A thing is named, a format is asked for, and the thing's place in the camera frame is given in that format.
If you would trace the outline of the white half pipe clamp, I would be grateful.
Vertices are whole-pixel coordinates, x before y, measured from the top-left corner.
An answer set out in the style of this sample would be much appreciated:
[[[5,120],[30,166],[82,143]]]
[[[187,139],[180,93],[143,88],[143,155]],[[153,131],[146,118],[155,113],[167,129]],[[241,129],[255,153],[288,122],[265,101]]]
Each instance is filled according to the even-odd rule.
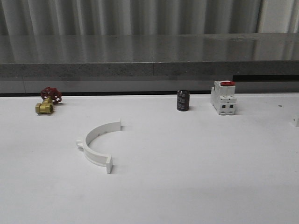
[[[103,125],[100,125],[93,130],[91,130],[89,133],[87,133],[84,137],[79,137],[76,140],[77,147],[81,148],[84,152],[85,157],[90,161],[91,163],[105,167],[106,172],[110,174],[113,169],[113,159],[110,154],[102,154],[100,152],[96,152],[93,149],[89,147],[89,144],[95,140],[97,137],[110,133],[110,132],[116,132],[121,130],[121,119],[118,119],[115,122],[106,123]]]

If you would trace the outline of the black cylindrical capacitor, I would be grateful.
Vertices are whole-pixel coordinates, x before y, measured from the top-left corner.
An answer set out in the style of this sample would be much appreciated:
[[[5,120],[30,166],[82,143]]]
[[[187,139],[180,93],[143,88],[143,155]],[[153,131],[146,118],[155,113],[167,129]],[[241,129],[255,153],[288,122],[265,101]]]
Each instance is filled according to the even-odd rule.
[[[177,91],[177,110],[178,111],[188,111],[190,102],[190,92],[188,90],[178,90]]]

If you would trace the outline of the brass valve red handwheel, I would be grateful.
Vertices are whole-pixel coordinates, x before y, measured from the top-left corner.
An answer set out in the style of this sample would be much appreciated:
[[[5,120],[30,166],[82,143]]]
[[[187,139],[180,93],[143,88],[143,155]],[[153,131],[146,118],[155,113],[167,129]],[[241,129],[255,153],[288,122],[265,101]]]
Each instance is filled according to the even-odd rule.
[[[54,105],[57,105],[62,100],[62,94],[56,88],[46,87],[40,92],[42,103],[35,106],[37,114],[52,114]]]

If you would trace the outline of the grey stone counter ledge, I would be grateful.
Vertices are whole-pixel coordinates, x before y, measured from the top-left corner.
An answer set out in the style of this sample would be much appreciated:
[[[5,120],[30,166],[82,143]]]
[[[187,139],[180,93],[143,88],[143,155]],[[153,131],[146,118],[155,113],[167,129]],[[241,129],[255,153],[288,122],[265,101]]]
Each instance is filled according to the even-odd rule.
[[[2,36],[0,75],[32,79],[299,74],[298,34]]]

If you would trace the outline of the white plastic block at edge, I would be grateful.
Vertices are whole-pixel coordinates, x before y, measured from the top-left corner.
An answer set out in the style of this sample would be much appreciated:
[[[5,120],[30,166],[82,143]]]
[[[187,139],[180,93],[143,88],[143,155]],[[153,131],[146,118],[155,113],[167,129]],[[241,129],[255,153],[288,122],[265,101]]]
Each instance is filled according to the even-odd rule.
[[[291,123],[294,127],[299,127],[299,117],[298,117],[298,116],[294,116],[294,117],[292,117],[290,123]]]

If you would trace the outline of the white circuit breaker red switch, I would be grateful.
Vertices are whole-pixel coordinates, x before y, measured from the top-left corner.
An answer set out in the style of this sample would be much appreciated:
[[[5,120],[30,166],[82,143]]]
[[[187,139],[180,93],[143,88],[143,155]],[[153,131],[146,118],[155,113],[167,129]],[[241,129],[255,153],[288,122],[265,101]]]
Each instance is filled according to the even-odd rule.
[[[234,115],[236,108],[235,82],[214,81],[211,89],[211,104],[219,115]]]

